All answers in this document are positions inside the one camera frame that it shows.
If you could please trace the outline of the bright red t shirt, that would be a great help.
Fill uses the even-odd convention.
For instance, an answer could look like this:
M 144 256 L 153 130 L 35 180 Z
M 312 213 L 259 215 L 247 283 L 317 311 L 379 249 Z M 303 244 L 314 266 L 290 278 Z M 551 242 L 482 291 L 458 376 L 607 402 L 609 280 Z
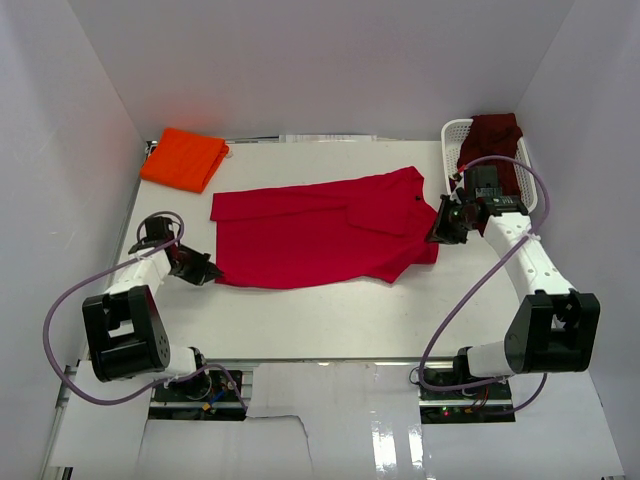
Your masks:
M 296 289 L 370 277 L 394 283 L 436 263 L 427 241 L 437 213 L 413 166 L 320 184 L 216 193 L 221 283 Z

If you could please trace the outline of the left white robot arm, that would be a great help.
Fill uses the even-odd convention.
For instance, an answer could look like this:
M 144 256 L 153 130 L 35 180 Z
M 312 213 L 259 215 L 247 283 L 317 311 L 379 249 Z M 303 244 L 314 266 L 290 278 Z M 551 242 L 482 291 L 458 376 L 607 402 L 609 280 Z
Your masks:
M 84 300 L 84 326 L 98 380 L 139 375 L 177 378 L 177 387 L 188 398 L 199 399 L 209 392 L 212 377 L 201 368 L 204 357 L 194 347 L 171 344 L 155 300 L 169 276 L 195 286 L 223 276 L 208 253 L 181 243 L 182 230 L 175 214 L 159 212 L 147 217 L 114 283 L 103 294 Z

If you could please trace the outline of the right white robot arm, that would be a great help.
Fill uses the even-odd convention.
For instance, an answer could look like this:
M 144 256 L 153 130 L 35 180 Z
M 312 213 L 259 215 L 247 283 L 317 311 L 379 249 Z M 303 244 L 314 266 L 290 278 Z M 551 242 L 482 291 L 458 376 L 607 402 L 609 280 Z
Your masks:
M 429 371 L 428 352 L 421 357 L 421 387 L 466 399 L 514 375 L 586 371 L 601 312 L 596 295 L 579 292 L 547 255 L 538 235 L 542 222 L 531 219 L 519 197 L 503 193 L 495 165 L 500 159 L 481 157 L 458 169 L 452 177 L 456 189 L 442 195 L 426 236 L 429 243 L 458 245 L 477 231 L 499 257 L 445 317 L 436 337 L 499 270 L 508 273 L 520 301 L 503 340 L 459 350 L 450 381 Z

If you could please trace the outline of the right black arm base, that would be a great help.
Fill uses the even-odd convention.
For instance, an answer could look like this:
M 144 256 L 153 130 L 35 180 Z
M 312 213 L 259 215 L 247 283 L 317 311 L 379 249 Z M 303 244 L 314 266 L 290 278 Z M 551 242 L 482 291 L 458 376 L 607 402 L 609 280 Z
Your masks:
M 409 373 L 409 382 L 419 388 L 419 410 L 423 425 L 511 423 L 515 414 L 508 383 L 473 389 L 437 392 L 424 389 L 418 381 L 418 367 Z

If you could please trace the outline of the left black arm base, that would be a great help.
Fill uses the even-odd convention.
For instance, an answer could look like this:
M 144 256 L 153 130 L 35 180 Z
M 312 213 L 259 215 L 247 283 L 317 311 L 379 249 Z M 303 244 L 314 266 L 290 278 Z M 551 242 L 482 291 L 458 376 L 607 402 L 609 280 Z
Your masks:
M 194 380 L 169 384 L 153 390 L 148 409 L 149 420 L 242 422 L 246 419 L 242 401 L 249 405 L 252 371 L 229 368 L 209 370 Z

